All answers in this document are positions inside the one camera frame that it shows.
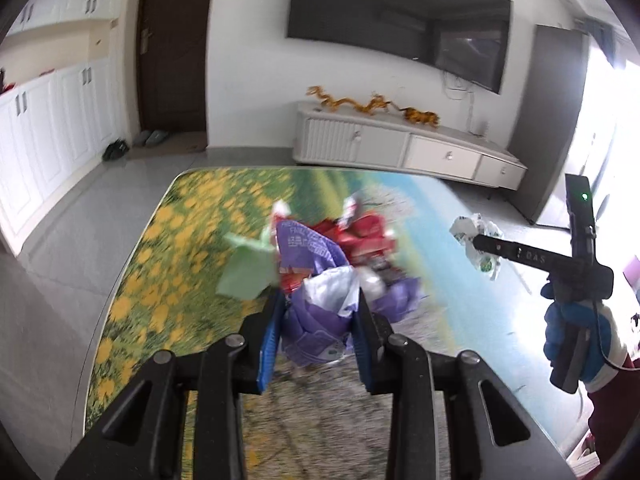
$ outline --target white and blue glove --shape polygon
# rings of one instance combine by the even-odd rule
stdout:
[[[553,286],[547,283],[540,294],[552,300],[554,298]],[[598,317],[600,321],[600,338],[602,340],[602,350],[604,355],[617,366],[625,363],[627,352],[626,346],[620,341],[618,327],[613,319],[609,307],[601,301],[598,305]],[[564,341],[564,326],[571,323],[576,326],[586,327],[591,330],[590,348],[587,354],[587,361],[580,375],[580,380],[584,383],[588,393],[597,392],[599,389],[609,384],[618,374],[618,371],[604,362],[600,349],[598,348],[598,336],[596,334],[596,322],[593,315],[591,301],[580,303],[559,304],[553,302],[545,314],[546,321],[546,343],[544,347],[545,356],[552,363],[560,353],[560,347]]]

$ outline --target flat screen tv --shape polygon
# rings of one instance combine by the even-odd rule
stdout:
[[[510,0],[291,0],[288,37],[406,57],[500,92]]]

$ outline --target golden dragon sculpture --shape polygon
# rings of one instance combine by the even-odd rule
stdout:
[[[360,113],[373,115],[375,110],[383,109],[385,112],[389,111],[389,105],[402,112],[405,120],[411,124],[430,124],[434,128],[440,126],[440,117],[434,112],[421,112],[416,108],[400,108],[393,101],[387,101],[384,96],[374,93],[371,101],[367,105],[362,105],[354,99],[345,97],[343,99],[334,99],[331,94],[327,94],[321,86],[311,86],[307,89],[306,95],[317,96],[320,99],[320,104],[323,107],[329,108],[332,112],[345,104],[350,104],[353,108]]]

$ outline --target tv stand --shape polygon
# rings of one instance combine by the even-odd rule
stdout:
[[[302,164],[402,171],[518,189],[527,168],[497,144],[466,132],[407,123],[392,112],[367,116],[298,105],[293,158]]]

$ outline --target screw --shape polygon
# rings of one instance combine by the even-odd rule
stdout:
[[[154,362],[159,365],[165,365],[171,360],[171,352],[168,350],[158,350],[154,354]]]
[[[460,354],[462,362],[468,365],[477,365],[480,362],[480,356],[471,350],[465,350]]]
[[[244,337],[240,334],[231,334],[226,336],[225,344],[231,348],[240,348],[244,344]]]
[[[407,346],[409,342],[406,340],[406,337],[402,334],[392,334],[389,336],[389,344],[393,346]]]

